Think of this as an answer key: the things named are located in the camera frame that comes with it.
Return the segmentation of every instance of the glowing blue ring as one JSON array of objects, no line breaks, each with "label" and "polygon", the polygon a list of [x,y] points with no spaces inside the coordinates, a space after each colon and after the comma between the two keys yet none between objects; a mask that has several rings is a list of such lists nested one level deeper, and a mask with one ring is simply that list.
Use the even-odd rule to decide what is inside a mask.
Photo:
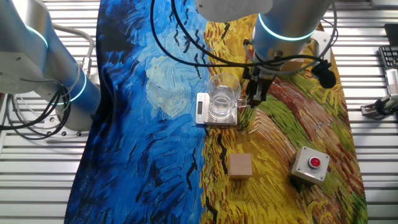
[{"label": "glowing blue ring", "polygon": [[85,90],[86,84],[87,84],[87,76],[84,75],[84,77],[85,77],[85,84],[83,85],[83,88],[80,90],[79,94],[77,94],[75,97],[73,97],[73,98],[70,100],[71,102],[72,102],[73,100],[77,99],[77,98],[83,93],[83,91]]},{"label": "glowing blue ring", "polygon": [[261,23],[261,25],[263,26],[263,28],[264,28],[268,33],[270,33],[270,35],[273,35],[274,37],[279,38],[279,39],[281,39],[281,40],[288,40],[288,41],[303,40],[303,39],[307,39],[307,38],[311,37],[311,35],[315,32],[315,30],[314,30],[314,31],[312,31],[310,34],[305,35],[305,36],[303,36],[303,37],[284,37],[284,36],[282,36],[282,35],[276,34],[276,33],[273,32],[272,30],[270,30],[270,28],[268,28],[268,27],[264,24],[264,21],[262,21],[261,14],[259,14],[259,20],[260,20],[260,23]]},{"label": "glowing blue ring", "polygon": [[45,40],[45,38],[43,37],[43,35],[42,35],[41,33],[37,32],[37,30],[31,28],[31,27],[28,26],[28,25],[25,25],[25,26],[26,26],[26,28],[29,29],[31,32],[35,33],[35,34],[38,35],[41,39],[43,39],[45,45],[47,46],[47,48],[49,48],[49,45],[48,45],[47,41]]}]

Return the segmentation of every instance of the keyboard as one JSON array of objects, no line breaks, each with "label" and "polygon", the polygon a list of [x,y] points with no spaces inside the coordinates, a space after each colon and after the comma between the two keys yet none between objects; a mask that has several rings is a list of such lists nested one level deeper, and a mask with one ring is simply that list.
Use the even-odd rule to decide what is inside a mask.
[{"label": "keyboard", "polygon": [[398,47],[393,47],[393,46],[380,47],[379,55],[380,55],[381,63],[383,64],[383,67],[385,70],[393,68],[392,60],[394,59],[394,57],[398,57]]}]

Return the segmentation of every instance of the blue painted fabric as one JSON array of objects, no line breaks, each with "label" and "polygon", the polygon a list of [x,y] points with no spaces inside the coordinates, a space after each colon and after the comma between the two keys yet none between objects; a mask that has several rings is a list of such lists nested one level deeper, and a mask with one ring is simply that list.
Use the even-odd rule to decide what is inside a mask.
[{"label": "blue painted fabric", "polygon": [[[206,20],[193,0],[176,1],[200,44]],[[195,98],[209,71],[166,57],[150,31],[150,1],[102,0],[97,26],[101,103],[77,170],[65,223],[198,223],[205,130]],[[171,54],[206,57],[177,28],[169,1],[157,0],[155,28]]]}]

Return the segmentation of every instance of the red button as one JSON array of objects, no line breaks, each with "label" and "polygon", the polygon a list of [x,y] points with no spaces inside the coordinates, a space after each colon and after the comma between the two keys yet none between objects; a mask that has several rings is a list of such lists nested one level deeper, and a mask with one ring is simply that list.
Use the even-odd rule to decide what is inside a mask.
[{"label": "red button", "polygon": [[311,168],[315,169],[321,165],[321,161],[318,158],[313,157],[309,160],[308,164],[310,165]]}]

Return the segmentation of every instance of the white bracket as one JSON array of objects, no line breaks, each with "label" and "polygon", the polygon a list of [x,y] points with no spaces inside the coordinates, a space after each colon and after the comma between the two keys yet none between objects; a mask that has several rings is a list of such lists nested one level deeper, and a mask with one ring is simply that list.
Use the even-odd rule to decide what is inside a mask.
[{"label": "white bracket", "polygon": [[[316,30],[312,36],[311,39],[313,39],[317,44],[318,47],[315,47],[315,51],[314,55],[319,55],[320,52],[322,52],[329,43],[330,40],[330,35],[328,33],[326,33],[325,31],[319,31]],[[331,60],[331,50],[328,49],[328,51],[326,52],[325,56],[323,57],[325,60],[328,60],[328,62],[330,62]]]}]

